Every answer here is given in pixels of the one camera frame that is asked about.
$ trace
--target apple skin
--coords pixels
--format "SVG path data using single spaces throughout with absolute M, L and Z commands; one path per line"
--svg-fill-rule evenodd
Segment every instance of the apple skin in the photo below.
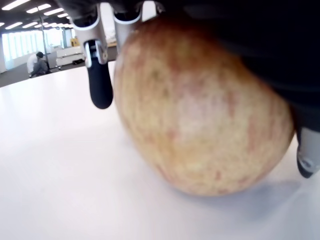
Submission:
M 202 27 L 158 17 L 117 58 L 115 103 L 146 162 L 189 194 L 243 191 L 282 159 L 287 103 Z

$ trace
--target apple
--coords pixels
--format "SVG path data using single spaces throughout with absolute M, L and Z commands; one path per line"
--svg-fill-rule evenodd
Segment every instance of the apple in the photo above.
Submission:
M 294 133 L 288 104 L 237 55 L 205 28 L 173 18 L 149 20 L 129 36 L 114 95 L 145 161 L 189 194 L 247 189 L 281 161 Z

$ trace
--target white table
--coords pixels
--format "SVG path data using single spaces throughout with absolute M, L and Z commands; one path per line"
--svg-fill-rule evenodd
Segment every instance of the white table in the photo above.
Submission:
M 85 67 L 0 88 L 1 240 L 319 240 L 320 173 L 294 140 L 255 187 L 194 197 L 142 161 Z

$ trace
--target table surface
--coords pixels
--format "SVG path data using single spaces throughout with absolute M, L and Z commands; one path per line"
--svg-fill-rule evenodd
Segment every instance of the table surface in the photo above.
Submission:
M 94 107 L 85 67 L 18 82 L 0 88 L 0 239 L 318 240 L 320 174 L 300 176 L 296 148 L 244 192 L 190 196 L 143 162 L 114 104 Z

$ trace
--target person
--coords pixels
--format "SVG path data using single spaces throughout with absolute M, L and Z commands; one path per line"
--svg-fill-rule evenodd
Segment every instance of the person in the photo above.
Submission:
M 42 58 L 44 54 L 39 51 L 37 54 L 32 54 L 26 63 L 29 77 L 41 76 L 49 73 L 49 64 L 44 61 Z

